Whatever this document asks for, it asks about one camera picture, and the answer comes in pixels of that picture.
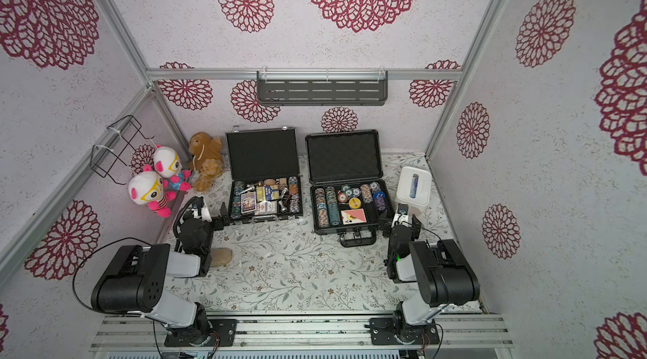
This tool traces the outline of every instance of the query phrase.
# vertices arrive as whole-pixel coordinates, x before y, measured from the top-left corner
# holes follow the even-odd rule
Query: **white plastic container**
[[[395,194],[396,203],[407,203],[409,215],[420,215],[429,206],[432,193],[432,174],[416,167],[402,167],[398,190]]]

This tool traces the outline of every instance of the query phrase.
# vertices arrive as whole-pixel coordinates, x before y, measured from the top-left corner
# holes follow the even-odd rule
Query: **pink and white plush toy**
[[[184,180],[191,176],[191,172],[188,169],[182,171],[182,162],[180,162],[180,158],[171,147],[158,144],[157,150],[153,153],[153,163],[157,173],[164,178],[168,178],[168,185],[172,189],[180,191],[191,189],[191,185]]]
[[[164,192],[166,182],[147,164],[144,166],[144,171],[128,183],[128,193],[133,202],[147,204],[148,208],[158,216],[168,218],[171,216],[171,209],[167,206],[168,201],[174,200],[176,193]]]

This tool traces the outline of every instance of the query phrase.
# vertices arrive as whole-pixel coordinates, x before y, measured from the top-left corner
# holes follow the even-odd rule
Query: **stuffed animal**
[[[162,180],[157,172],[153,171],[150,165],[144,166],[140,172],[128,183],[128,193],[133,202],[147,204],[150,210],[158,216],[168,218],[171,216],[171,209],[167,207],[168,201],[175,199],[175,192],[164,192],[167,181]]]
[[[191,185],[184,179],[191,176],[188,169],[182,171],[182,162],[175,150],[171,147],[157,145],[157,150],[153,153],[153,164],[159,175],[168,178],[169,186],[174,190],[188,191]]]
[[[193,189],[196,191],[206,192],[214,184],[214,179],[224,173],[221,148],[220,137],[211,138],[203,131],[191,137],[189,152],[193,155],[193,161],[189,163],[189,168],[200,173],[193,183]]]

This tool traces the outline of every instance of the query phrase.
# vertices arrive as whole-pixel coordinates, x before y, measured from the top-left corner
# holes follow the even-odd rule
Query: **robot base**
[[[209,320],[206,317],[206,310],[200,303],[197,306],[193,324],[184,328],[171,328],[166,334],[164,346],[167,347],[190,347],[190,346],[214,346],[218,338],[219,346],[232,346],[236,336],[236,320]]]
[[[236,320],[209,320],[212,327],[212,332],[217,332],[220,336],[220,344],[218,346],[232,346],[234,344],[234,337],[236,337]],[[212,335],[211,338],[202,346],[214,346],[216,338]],[[166,347],[190,347],[193,346],[182,338],[181,332],[174,332],[166,336],[164,341]]]
[[[423,345],[423,331],[429,340],[425,338],[425,345],[438,345],[440,339],[438,338],[438,330],[436,329],[435,322],[427,325],[420,325],[412,327],[409,325],[408,331],[409,341],[402,341],[395,336],[395,324],[392,318],[371,318],[369,321],[369,328],[371,329],[371,342],[373,345]]]

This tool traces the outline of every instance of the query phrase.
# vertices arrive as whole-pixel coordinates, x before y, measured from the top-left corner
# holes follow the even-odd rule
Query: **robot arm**
[[[401,344],[421,341],[425,329],[431,327],[434,330],[430,332],[435,332],[433,319],[449,304],[463,305],[479,298],[476,275],[454,240],[440,240],[434,245],[414,240],[413,227],[393,226],[385,262],[387,274],[397,283],[417,282],[419,293],[397,305],[392,322],[384,324],[385,328],[374,327],[374,344],[388,332]]]
[[[211,264],[214,231],[222,230],[224,225],[228,225],[226,214],[212,219],[203,198],[192,198],[174,224],[175,251],[168,244],[119,248],[94,287],[93,309],[142,315],[163,323],[169,338],[175,341],[193,346],[207,344],[212,324],[204,306],[164,290],[164,278],[205,276]]]

